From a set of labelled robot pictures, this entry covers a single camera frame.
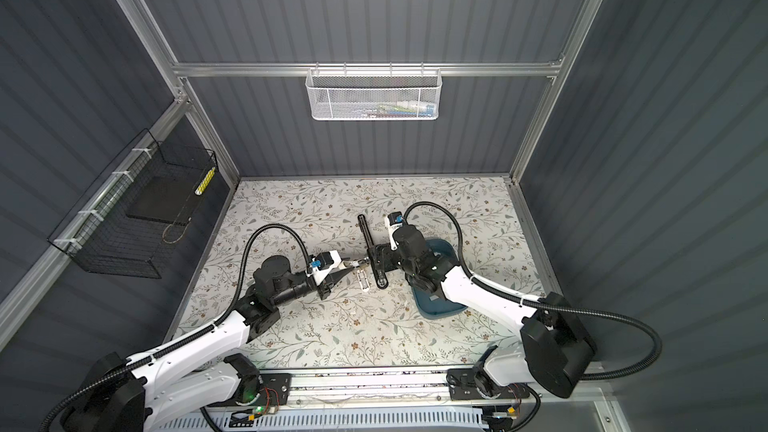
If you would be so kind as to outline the black long stapler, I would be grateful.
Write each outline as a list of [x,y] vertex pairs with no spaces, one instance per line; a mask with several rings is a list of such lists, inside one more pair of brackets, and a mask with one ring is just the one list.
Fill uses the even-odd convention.
[[370,227],[368,225],[366,216],[364,214],[359,214],[357,216],[357,221],[359,228],[363,234],[365,247],[366,247],[366,253],[369,259],[369,264],[371,266],[371,270],[375,279],[376,286],[379,289],[386,289],[389,286],[389,281],[387,278],[387,273],[377,273],[372,266],[372,259],[373,259],[373,248],[376,245],[374,243]]

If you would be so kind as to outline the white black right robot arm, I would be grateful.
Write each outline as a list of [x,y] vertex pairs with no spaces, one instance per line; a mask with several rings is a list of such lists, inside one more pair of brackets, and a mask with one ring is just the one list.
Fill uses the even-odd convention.
[[389,243],[377,246],[377,269],[400,269],[407,283],[425,298],[474,310],[519,335],[524,365],[514,354],[491,345],[472,368],[470,382],[484,397],[514,383],[535,382],[558,398],[568,398],[586,378],[597,347],[569,303],[551,293],[544,298],[507,290],[462,267],[459,253],[439,251],[405,222],[388,226]]

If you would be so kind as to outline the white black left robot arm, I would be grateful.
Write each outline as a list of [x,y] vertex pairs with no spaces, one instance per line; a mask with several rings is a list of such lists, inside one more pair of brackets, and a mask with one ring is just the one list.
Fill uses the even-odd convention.
[[280,305],[311,294],[324,299],[367,263],[330,251],[311,257],[306,271],[294,273],[284,256],[265,259],[226,319],[126,359],[117,354],[102,358],[89,372],[84,393],[60,412],[62,428],[151,431],[209,404],[263,404],[260,371],[241,347],[279,320]]

